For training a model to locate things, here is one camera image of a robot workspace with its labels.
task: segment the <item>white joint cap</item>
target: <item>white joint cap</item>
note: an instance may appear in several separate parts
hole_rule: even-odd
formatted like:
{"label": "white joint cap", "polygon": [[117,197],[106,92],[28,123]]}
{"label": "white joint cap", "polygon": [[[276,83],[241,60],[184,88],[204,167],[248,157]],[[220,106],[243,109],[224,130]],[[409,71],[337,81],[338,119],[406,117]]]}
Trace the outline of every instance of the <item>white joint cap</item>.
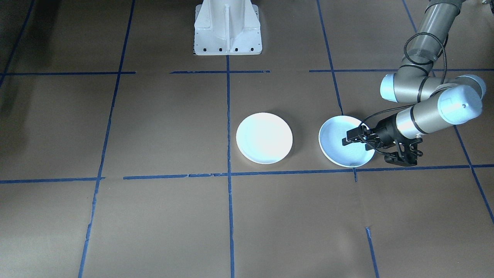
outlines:
{"label": "white joint cap", "polygon": [[475,82],[477,82],[479,84],[480,89],[482,91],[482,98],[484,98],[486,91],[487,91],[487,86],[486,86],[486,83],[484,82],[484,80],[482,80],[482,78],[480,78],[476,75],[473,75],[473,74],[465,74],[465,75],[458,76],[458,77],[468,77],[468,78],[475,80]]}
{"label": "white joint cap", "polygon": [[473,88],[459,85],[445,90],[439,96],[437,108],[446,122],[459,125],[482,113],[482,101]]}
{"label": "white joint cap", "polygon": [[390,73],[382,79],[381,97],[385,100],[398,102],[395,95],[395,74]]}

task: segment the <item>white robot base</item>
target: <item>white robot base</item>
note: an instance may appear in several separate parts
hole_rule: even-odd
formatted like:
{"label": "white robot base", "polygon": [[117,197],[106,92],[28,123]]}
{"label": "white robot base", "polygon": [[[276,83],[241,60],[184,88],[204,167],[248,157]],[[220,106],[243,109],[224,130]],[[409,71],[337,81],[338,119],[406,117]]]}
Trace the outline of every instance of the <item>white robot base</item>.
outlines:
{"label": "white robot base", "polygon": [[262,52],[259,8],[250,0],[204,0],[196,6],[194,28],[196,55]]}

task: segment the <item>blue tape line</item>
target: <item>blue tape line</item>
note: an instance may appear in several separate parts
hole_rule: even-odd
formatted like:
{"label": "blue tape line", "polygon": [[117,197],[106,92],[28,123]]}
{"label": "blue tape line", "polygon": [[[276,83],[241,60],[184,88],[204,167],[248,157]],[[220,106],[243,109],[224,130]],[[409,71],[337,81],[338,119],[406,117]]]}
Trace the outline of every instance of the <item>blue tape line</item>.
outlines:
{"label": "blue tape line", "polygon": [[270,73],[269,70],[231,70],[230,73]]}
{"label": "blue tape line", "polygon": [[108,72],[22,72],[6,73],[5,76],[28,76],[28,75],[116,75],[116,74],[136,74],[135,71],[108,71]]}
{"label": "blue tape line", "polygon": [[413,30],[415,31],[415,33],[417,33],[417,28],[415,27],[415,23],[413,22],[412,15],[410,14],[410,11],[408,10],[407,3],[405,3],[405,0],[402,0],[402,2],[403,2],[403,6],[405,6],[405,10],[407,11],[408,18],[410,19],[410,22],[412,24]]}
{"label": "blue tape line", "polygon": [[82,250],[81,265],[79,266],[79,274],[77,276],[78,278],[82,278],[82,273],[84,271],[84,263],[86,262],[87,246],[89,245],[89,236],[91,235],[92,222],[94,219],[94,211],[96,209],[96,195],[98,194],[99,191],[99,183],[100,181],[97,180],[96,186],[94,187],[93,202],[91,206],[91,220],[89,221],[89,225],[87,225],[86,238],[84,240],[84,248]]}
{"label": "blue tape line", "polygon": [[375,261],[374,246],[372,245],[371,230],[366,227],[367,241],[369,242],[370,256],[372,257],[372,264],[374,265],[375,278],[379,278],[379,270],[377,269],[377,262]]}
{"label": "blue tape line", "polygon": [[[444,71],[444,69],[432,69],[433,72],[435,71]],[[448,71],[494,71],[494,69],[448,69]]]}
{"label": "blue tape line", "polygon": [[205,73],[226,73],[224,70],[200,70],[200,71],[172,71],[170,74],[205,74]]}
{"label": "blue tape line", "polygon": [[[312,69],[309,72],[396,72],[398,69]],[[432,69],[432,72],[443,71],[443,69]],[[448,71],[494,71],[494,69],[448,69]]]}
{"label": "blue tape line", "polygon": [[152,176],[127,176],[124,180],[152,180],[152,179],[177,179],[186,178],[189,175],[152,175]]}
{"label": "blue tape line", "polygon": [[491,168],[494,167],[494,164],[477,164],[472,165],[473,168]]}
{"label": "blue tape line", "polygon": [[443,166],[416,166],[416,167],[390,167],[390,168],[358,168],[357,172],[382,172],[382,171],[414,171],[436,169],[466,169],[468,165],[443,165]]}
{"label": "blue tape line", "polygon": [[334,74],[333,60],[331,58],[331,51],[329,50],[328,37],[326,36],[326,28],[324,27],[323,13],[321,12],[321,5],[319,0],[317,2],[317,10],[319,11],[319,20],[321,21],[321,27],[323,29],[324,42],[326,43],[326,51],[328,52],[329,66],[331,68],[331,75],[333,76],[334,90],[336,92],[336,98],[338,99],[338,106],[341,114],[343,115],[343,107],[341,106],[341,100],[339,97],[338,84],[336,83],[336,75]]}
{"label": "blue tape line", "polygon": [[359,182],[359,179],[357,177],[357,168],[352,168],[353,171],[353,178],[355,179],[355,182]]}
{"label": "blue tape line", "polygon": [[[494,164],[472,165],[474,168],[494,168]],[[389,167],[389,168],[347,168],[329,170],[300,170],[300,171],[263,171],[263,172],[231,172],[232,177],[260,176],[260,175],[297,175],[297,174],[329,174],[329,173],[356,173],[356,172],[384,172],[384,171],[416,171],[437,169],[468,169],[469,165],[441,165],[441,166],[417,166],[417,167]],[[226,177],[228,173],[211,174],[181,174],[181,175],[151,175],[151,176],[126,176],[124,180],[148,180],[148,179],[176,179],[176,178],[202,178],[202,177]]]}
{"label": "blue tape line", "polygon": [[[115,107],[115,100],[117,98],[117,92],[119,89],[120,76],[121,76],[122,68],[124,66],[125,49],[127,47],[128,35],[130,33],[130,25],[132,23],[132,15],[134,13],[134,6],[135,6],[135,0],[132,0],[132,6],[130,7],[130,15],[128,17],[128,23],[127,23],[127,32],[125,34],[125,39],[123,41],[122,55],[120,57],[119,71],[117,74],[117,80],[115,82],[115,90],[113,92],[112,106],[110,108],[110,115],[108,116],[108,124],[106,126],[105,142],[103,143],[103,150],[101,152],[101,163],[100,163],[99,170],[98,170],[98,177],[101,177],[101,174],[103,172],[103,164],[105,163],[106,148],[108,145],[108,137],[110,135],[110,127],[112,124],[113,108]],[[92,227],[92,222],[93,222],[93,218],[94,218],[94,211],[96,209],[96,196],[98,194],[99,184],[100,184],[100,181],[99,180],[96,181],[96,186],[94,187],[93,204],[92,204],[92,209],[91,209],[91,221],[89,222],[89,225],[87,226],[86,240],[84,242],[84,249],[82,250],[81,265],[79,267],[78,278],[82,278],[82,273],[84,271],[84,264],[85,264],[85,260],[86,260],[86,254],[87,254],[87,246],[89,244],[89,237],[91,235],[91,227]]]}
{"label": "blue tape line", "polygon": [[126,176],[123,179],[124,180],[179,179],[179,178],[225,177],[227,175],[228,173],[151,175],[151,176]]}
{"label": "blue tape line", "polygon": [[266,171],[266,172],[236,172],[232,176],[258,176],[258,175],[294,175],[294,174],[322,174],[322,173],[346,173],[352,169],[331,169],[331,170],[302,170],[302,171]]}
{"label": "blue tape line", "polygon": [[33,6],[34,6],[35,0],[31,0],[31,4],[29,5],[28,13],[26,14],[26,18],[24,19],[24,23],[22,24],[21,31],[19,32],[19,35],[17,36],[17,39],[15,40],[14,46],[12,47],[12,52],[10,52],[10,56],[8,57],[7,64],[5,65],[5,68],[3,70],[2,77],[0,78],[0,87],[3,84],[3,81],[5,79],[5,74],[7,73],[10,64],[12,63],[12,60],[14,59],[14,54],[15,51],[17,50],[17,47],[19,46],[19,42],[21,41],[22,34],[26,30],[26,26],[28,24],[29,17],[31,16],[31,12],[33,11]]}
{"label": "blue tape line", "polygon": [[34,184],[34,183],[62,183],[62,182],[93,182],[104,178],[62,178],[62,179],[33,179],[33,180],[4,180],[0,184]]}
{"label": "blue tape line", "polygon": [[172,71],[170,74],[211,74],[211,73],[270,73],[270,70],[200,70],[200,71]]}
{"label": "blue tape line", "polygon": [[232,202],[232,163],[231,163],[231,121],[230,121],[230,56],[226,56],[226,117],[228,131],[228,215],[230,222],[230,278],[235,277],[235,253],[233,242],[233,202]]}
{"label": "blue tape line", "polygon": [[480,195],[482,196],[482,199],[484,200],[484,204],[486,205],[487,212],[489,213],[489,216],[491,217],[491,221],[494,224],[493,211],[491,209],[491,206],[489,205],[489,202],[487,201],[487,197],[484,193],[484,189],[480,185],[480,181],[477,177],[477,174],[475,173],[475,169],[472,165],[472,162],[470,161],[470,157],[468,156],[465,145],[463,144],[463,140],[461,139],[460,132],[458,131],[458,128],[456,126],[453,126],[453,127],[454,127],[454,131],[456,132],[456,136],[458,137],[458,140],[460,141],[460,145],[461,145],[461,148],[463,149],[463,153],[465,154],[466,160],[468,161],[468,165],[470,165],[470,170],[472,171],[473,178],[475,179],[475,183],[477,183],[477,187],[480,191]]}

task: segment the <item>white plate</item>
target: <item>white plate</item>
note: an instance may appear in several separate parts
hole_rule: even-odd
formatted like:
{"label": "white plate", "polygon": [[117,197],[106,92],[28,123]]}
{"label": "white plate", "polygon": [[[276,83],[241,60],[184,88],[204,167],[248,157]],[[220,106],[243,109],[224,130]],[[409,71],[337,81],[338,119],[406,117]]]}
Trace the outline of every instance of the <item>white plate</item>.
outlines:
{"label": "white plate", "polygon": [[349,116],[336,116],[327,120],[319,130],[319,146],[324,155],[343,167],[359,167],[372,159],[374,150],[366,150],[363,143],[352,143],[343,146],[341,140],[346,132],[356,128],[360,120]]}
{"label": "white plate", "polygon": [[259,164],[282,160],[293,144],[288,124],[270,113],[257,113],[245,118],[237,129],[236,138],[240,152]]}

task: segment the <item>black cable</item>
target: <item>black cable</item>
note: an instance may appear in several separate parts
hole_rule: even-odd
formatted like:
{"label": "black cable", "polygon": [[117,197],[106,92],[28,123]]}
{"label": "black cable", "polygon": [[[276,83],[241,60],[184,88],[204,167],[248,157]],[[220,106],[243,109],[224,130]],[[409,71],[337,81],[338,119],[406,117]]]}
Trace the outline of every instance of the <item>black cable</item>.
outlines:
{"label": "black cable", "polygon": [[[386,109],[386,110],[382,110],[382,111],[379,111],[379,112],[376,112],[374,114],[372,114],[371,116],[368,116],[367,118],[365,118],[364,120],[362,120],[358,126],[359,129],[361,129],[361,126],[365,123],[366,120],[374,117],[374,116],[377,116],[379,114],[382,114],[382,113],[386,113],[386,112],[391,112],[391,111],[395,111],[395,110],[401,110],[401,109],[405,109],[405,108],[409,108],[409,107],[412,107],[414,106],[415,104],[410,104],[410,105],[405,105],[405,106],[400,106],[400,107],[394,107],[394,108],[389,108],[389,109]],[[379,154],[382,154],[384,156],[388,156],[388,155],[391,155],[390,152],[384,152],[384,151],[380,151],[378,150],[376,147],[374,147],[371,143],[369,143],[364,137],[362,137],[362,135],[359,133],[359,138],[360,140],[362,140],[365,144],[369,145],[372,147],[372,149],[374,149],[377,153]]]}
{"label": "black cable", "polygon": [[416,37],[418,36],[421,36],[421,35],[426,35],[426,36],[430,36],[432,37],[433,39],[435,39],[437,41],[437,43],[441,46],[441,53],[443,55],[443,60],[444,60],[444,70],[443,70],[443,77],[441,78],[441,84],[444,84],[444,80],[446,79],[446,72],[448,70],[448,64],[446,62],[446,48],[445,48],[445,45],[441,42],[441,40],[436,37],[435,35],[431,34],[431,33],[427,33],[427,32],[421,32],[421,33],[417,33],[413,36],[411,36],[408,41],[405,43],[405,46],[403,47],[403,52],[405,53],[405,57],[408,59],[408,61],[410,61],[412,64],[414,65],[417,65],[417,66],[423,66],[423,65],[428,65],[428,64],[431,64],[432,61],[429,61],[427,63],[417,63],[415,61],[413,61],[410,56],[408,55],[408,52],[407,52],[407,46],[408,44],[413,40],[415,39]]}

